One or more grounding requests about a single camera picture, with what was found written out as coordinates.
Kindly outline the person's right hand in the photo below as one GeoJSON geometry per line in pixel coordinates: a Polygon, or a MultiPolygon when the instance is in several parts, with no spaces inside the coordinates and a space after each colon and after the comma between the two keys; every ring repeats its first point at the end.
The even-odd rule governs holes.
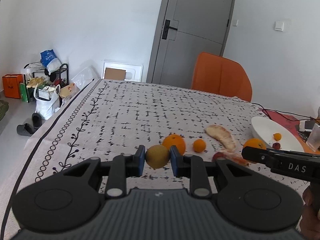
{"type": "Polygon", "coordinates": [[[312,194],[309,186],[303,192],[303,200],[303,213],[299,224],[301,234],[306,239],[319,239],[319,211],[316,212],[312,207],[314,195],[312,194]]]}

